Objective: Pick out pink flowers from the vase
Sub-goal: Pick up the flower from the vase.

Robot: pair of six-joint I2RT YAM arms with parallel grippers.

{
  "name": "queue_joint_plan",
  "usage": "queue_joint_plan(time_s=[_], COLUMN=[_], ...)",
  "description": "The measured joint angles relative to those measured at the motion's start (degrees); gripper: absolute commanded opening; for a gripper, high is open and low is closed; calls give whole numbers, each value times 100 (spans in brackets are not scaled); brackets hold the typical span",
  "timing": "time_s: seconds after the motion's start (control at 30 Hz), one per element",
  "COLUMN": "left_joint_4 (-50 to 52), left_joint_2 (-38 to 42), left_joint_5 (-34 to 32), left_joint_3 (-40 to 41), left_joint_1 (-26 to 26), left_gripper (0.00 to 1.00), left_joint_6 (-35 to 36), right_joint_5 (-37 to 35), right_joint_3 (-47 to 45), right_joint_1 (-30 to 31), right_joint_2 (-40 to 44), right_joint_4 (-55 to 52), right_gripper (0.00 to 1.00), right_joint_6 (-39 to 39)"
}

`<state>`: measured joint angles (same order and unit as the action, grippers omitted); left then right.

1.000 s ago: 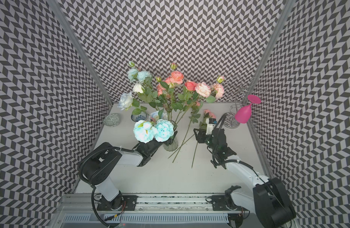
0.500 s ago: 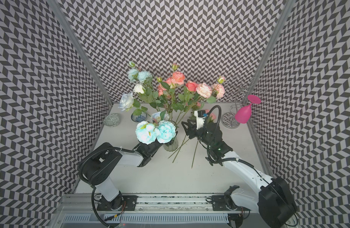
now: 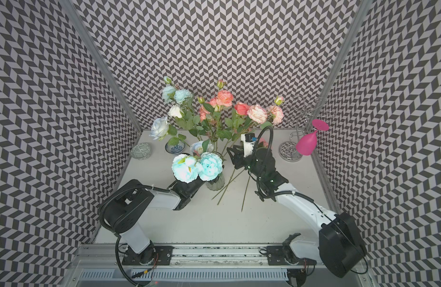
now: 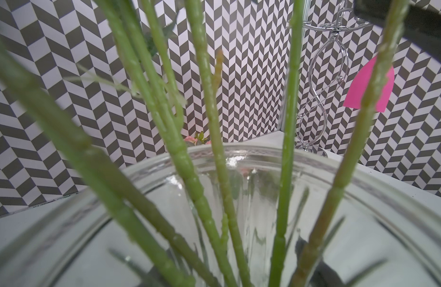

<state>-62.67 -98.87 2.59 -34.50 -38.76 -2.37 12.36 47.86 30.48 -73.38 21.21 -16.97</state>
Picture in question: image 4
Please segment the pink peony flower stem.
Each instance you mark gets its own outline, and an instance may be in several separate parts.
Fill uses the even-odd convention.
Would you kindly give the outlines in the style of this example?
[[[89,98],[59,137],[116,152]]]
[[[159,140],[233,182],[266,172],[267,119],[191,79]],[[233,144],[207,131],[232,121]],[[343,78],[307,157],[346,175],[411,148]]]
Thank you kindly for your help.
[[[194,136],[187,136],[184,141],[189,147],[211,144],[211,140],[205,137],[203,132],[196,132]]]

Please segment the coral pink rose stem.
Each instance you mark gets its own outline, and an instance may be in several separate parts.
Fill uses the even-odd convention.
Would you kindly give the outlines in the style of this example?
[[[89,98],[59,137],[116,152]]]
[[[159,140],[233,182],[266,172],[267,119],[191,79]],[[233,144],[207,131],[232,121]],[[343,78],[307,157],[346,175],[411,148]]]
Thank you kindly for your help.
[[[381,92],[387,82],[387,73],[392,65],[397,44],[402,38],[409,1],[392,1],[383,28],[383,39],[380,44],[377,60],[370,81],[365,90],[358,113],[353,137],[337,170],[331,189],[328,191],[323,208],[310,234],[307,246],[298,261],[298,267],[292,275],[291,283],[303,287],[307,283],[319,252],[322,250],[323,238],[340,204],[345,189],[350,183],[356,164],[364,150],[370,134],[375,108]],[[303,40],[304,1],[295,1],[289,25],[291,27],[291,53],[289,60],[287,103],[285,112],[285,136],[281,160],[281,177],[279,203],[277,208],[276,234],[271,257],[270,277],[268,284],[278,287],[285,260],[285,234],[287,232],[288,211],[291,198],[291,176],[295,151],[295,128],[297,123],[297,103],[299,88],[299,66]]]

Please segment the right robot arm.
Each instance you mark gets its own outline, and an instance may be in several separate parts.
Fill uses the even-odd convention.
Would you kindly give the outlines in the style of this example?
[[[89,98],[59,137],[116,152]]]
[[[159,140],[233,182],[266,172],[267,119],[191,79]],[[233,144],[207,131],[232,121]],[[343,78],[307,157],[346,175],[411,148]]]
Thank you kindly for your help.
[[[353,2],[356,17],[380,27],[384,27],[390,6],[389,0]],[[404,25],[403,37],[441,64],[441,14],[410,5]]]

